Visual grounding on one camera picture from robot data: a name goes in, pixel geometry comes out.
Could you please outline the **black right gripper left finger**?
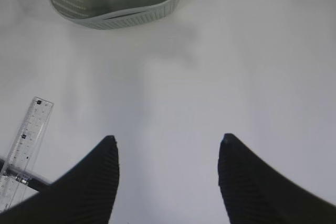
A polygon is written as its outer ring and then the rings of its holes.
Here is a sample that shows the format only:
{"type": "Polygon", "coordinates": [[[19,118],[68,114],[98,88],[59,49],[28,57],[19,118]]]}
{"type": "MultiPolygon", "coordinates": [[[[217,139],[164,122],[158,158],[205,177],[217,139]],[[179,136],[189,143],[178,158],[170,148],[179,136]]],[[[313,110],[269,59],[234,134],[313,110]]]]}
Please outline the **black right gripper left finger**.
{"type": "Polygon", "coordinates": [[[120,178],[113,135],[57,181],[1,214],[1,223],[108,223],[120,178]]]}

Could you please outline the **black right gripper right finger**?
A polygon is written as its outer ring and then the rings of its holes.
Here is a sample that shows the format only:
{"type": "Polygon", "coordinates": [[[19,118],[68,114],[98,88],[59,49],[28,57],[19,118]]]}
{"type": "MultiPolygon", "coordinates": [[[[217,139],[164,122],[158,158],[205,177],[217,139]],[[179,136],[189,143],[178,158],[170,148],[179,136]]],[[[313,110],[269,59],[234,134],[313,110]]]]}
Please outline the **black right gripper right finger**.
{"type": "Polygon", "coordinates": [[[217,170],[230,223],[335,223],[335,205],[287,179],[232,133],[221,141],[217,170]]]}

